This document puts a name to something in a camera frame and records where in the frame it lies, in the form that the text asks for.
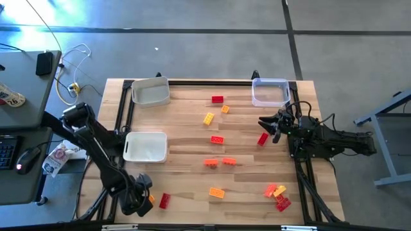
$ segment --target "lego brick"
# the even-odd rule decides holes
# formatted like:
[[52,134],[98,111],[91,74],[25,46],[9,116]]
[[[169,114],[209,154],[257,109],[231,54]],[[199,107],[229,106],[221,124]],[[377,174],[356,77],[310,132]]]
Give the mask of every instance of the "lego brick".
[[275,197],[279,196],[281,193],[283,193],[287,188],[283,185],[280,185],[273,193]]
[[268,138],[268,134],[267,134],[267,133],[261,134],[261,137],[260,137],[259,140],[258,140],[258,145],[264,146],[265,141],[267,140],[267,138]]
[[210,188],[210,196],[215,196],[218,198],[223,199],[224,198],[224,191],[221,189],[216,189],[216,188]]
[[211,102],[212,103],[223,103],[224,96],[211,96]]
[[264,196],[270,197],[274,193],[276,187],[277,186],[275,184],[269,185],[264,192]]
[[280,194],[278,196],[274,196],[274,198],[275,198],[276,202],[278,202],[278,203],[281,203],[283,200],[286,199],[282,194]]
[[288,198],[285,198],[282,202],[275,205],[278,211],[282,212],[284,209],[287,209],[291,205],[291,201]]
[[148,197],[148,199],[150,200],[150,202],[151,202],[152,204],[154,204],[155,198],[154,198],[153,195],[150,195],[150,197]]
[[237,160],[235,158],[223,158],[223,164],[236,165]]
[[217,166],[218,165],[218,160],[217,159],[205,159],[204,160],[204,165],[205,166]]
[[213,120],[214,114],[213,113],[207,113],[206,117],[204,118],[203,123],[206,125],[210,125],[211,121]]
[[224,137],[217,137],[212,135],[211,136],[211,142],[214,144],[223,144],[224,143]]
[[170,201],[170,197],[171,197],[170,194],[163,193],[159,207],[162,209],[167,209],[168,202]]
[[224,106],[221,108],[221,111],[222,111],[223,113],[229,113],[229,109],[230,109],[230,107],[224,105]]

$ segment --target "clear plastic container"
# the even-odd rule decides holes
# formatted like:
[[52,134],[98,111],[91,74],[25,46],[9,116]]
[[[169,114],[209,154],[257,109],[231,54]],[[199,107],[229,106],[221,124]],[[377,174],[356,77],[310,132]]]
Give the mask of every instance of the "clear plastic container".
[[131,88],[133,102],[141,108],[170,103],[170,88],[166,77],[134,81]]
[[256,107],[282,107],[290,100],[285,79],[255,78],[252,81],[252,104]]
[[130,132],[126,136],[123,158],[137,163],[164,163],[167,135],[164,132]]

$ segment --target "concrete floor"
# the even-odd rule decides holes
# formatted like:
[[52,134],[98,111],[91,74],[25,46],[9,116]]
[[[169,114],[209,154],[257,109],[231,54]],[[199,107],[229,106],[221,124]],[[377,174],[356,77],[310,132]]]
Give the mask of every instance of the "concrete floor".
[[[50,26],[84,28],[285,30],[281,0],[124,0],[32,2]],[[42,25],[25,1],[7,1],[0,26]],[[288,0],[295,30],[409,31],[407,0]],[[50,33],[22,26],[2,31],[0,42],[27,51],[58,49]],[[295,80],[287,35],[187,33],[56,33],[66,50],[79,43],[92,49],[77,72],[80,85],[103,92],[107,78],[147,78],[160,71],[170,78],[248,79],[254,69],[267,78]],[[357,128],[353,119],[411,88],[410,36],[305,36],[295,42],[304,80],[314,80],[322,115],[334,112],[339,130]],[[78,64],[81,53],[67,60]],[[71,83],[69,65],[63,83]],[[81,99],[98,111],[101,98],[92,88]],[[53,88],[47,111],[59,116],[66,106]],[[401,157],[411,172],[410,157]],[[373,181],[388,176],[381,154],[335,158],[345,218],[357,225],[411,230],[411,182],[376,189]],[[0,227],[69,221],[80,174],[48,178],[42,207],[0,207]]]

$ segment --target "power adapter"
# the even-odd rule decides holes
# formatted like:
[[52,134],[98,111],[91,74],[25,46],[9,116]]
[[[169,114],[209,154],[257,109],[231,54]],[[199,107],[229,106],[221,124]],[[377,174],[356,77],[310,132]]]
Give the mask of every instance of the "power adapter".
[[70,84],[67,89],[69,90],[70,93],[75,92],[76,94],[80,93],[80,86],[78,83],[72,83]]

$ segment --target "wooden table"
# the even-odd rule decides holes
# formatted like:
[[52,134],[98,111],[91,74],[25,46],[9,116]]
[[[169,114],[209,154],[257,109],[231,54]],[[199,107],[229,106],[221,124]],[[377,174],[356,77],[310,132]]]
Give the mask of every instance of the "wooden table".
[[[108,79],[105,86],[98,121],[109,130],[114,129],[123,80]],[[297,86],[300,100],[309,101],[313,106],[311,115],[320,118],[314,83],[298,81]],[[212,95],[221,94],[224,105],[230,107],[228,114],[221,113],[221,104],[211,103]],[[278,108],[252,106],[251,88],[243,86],[173,85],[170,96],[169,105],[135,107],[132,122],[133,132],[167,134],[169,155],[166,163],[127,162],[125,165],[131,175],[145,172],[152,178],[150,193],[156,199],[154,208],[140,218],[137,214],[125,216],[118,207],[116,223],[303,224],[295,166],[288,156],[286,136],[281,136],[278,144],[268,140],[263,148],[256,145],[265,132],[257,124],[258,117],[272,116]],[[129,99],[127,96],[123,124]],[[303,114],[307,114],[307,105],[301,107]],[[203,124],[208,112],[215,114],[210,126]],[[211,144],[212,135],[224,137],[224,145]],[[205,158],[221,160],[223,157],[236,158],[237,165],[225,166],[220,162],[216,169],[203,165]],[[313,169],[322,199],[337,217],[344,219],[333,168],[325,160],[314,159]],[[283,212],[277,211],[273,198],[263,196],[272,183],[287,188],[284,195],[292,204]],[[223,189],[224,199],[209,196],[210,187]],[[92,165],[83,182],[81,214],[100,190],[100,172]],[[171,194],[166,210],[159,208],[163,193]],[[314,218],[311,196],[307,200]]]

